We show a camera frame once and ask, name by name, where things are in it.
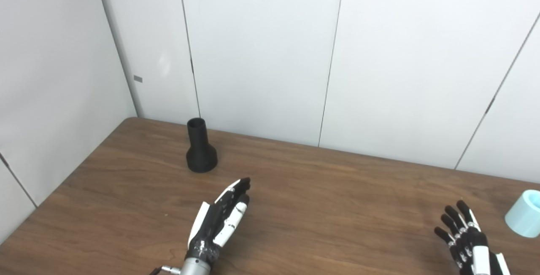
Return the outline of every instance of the black cylinder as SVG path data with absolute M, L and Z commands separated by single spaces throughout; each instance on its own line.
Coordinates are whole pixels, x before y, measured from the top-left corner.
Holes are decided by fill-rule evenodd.
M 218 164 L 216 149 L 208 142 L 206 122 L 193 118 L 187 122 L 187 133 L 191 147 L 187 150 L 187 167 L 195 173 L 206 173 Z

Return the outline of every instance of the light blue cylinder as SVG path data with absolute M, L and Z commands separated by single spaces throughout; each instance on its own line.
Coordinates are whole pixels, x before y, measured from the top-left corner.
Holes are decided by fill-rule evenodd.
M 507 225 L 528 238 L 540 235 L 540 192 L 524 191 L 505 216 Z

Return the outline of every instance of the wood grain tabletop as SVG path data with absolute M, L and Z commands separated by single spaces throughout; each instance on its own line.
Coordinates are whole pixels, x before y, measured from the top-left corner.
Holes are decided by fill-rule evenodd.
M 218 166 L 187 169 L 184 125 L 124 121 L 0 246 L 2 275 L 147 275 L 181 267 L 202 201 L 251 177 L 213 275 L 457 275 L 433 233 L 463 198 L 513 275 L 540 275 L 540 239 L 505 212 L 540 185 L 209 131 Z

